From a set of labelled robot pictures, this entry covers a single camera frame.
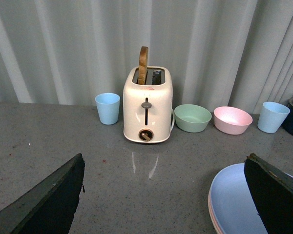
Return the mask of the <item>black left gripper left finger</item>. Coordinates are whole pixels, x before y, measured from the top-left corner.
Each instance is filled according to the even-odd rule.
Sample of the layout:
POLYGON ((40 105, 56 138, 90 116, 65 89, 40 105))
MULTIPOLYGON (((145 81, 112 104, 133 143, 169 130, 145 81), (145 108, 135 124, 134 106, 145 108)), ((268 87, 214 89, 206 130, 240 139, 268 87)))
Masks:
POLYGON ((67 234, 84 190, 85 162, 77 154, 0 211, 0 234, 67 234))

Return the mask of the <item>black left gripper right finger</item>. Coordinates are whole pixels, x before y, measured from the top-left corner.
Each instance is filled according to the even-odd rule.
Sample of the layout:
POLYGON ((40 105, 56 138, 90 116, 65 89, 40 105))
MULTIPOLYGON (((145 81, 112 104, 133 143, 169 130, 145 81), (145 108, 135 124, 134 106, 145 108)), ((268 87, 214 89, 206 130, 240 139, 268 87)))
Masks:
POLYGON ((256 154, 245 160, 244 175, 269 234, 293 234, 293 177, 256 154))

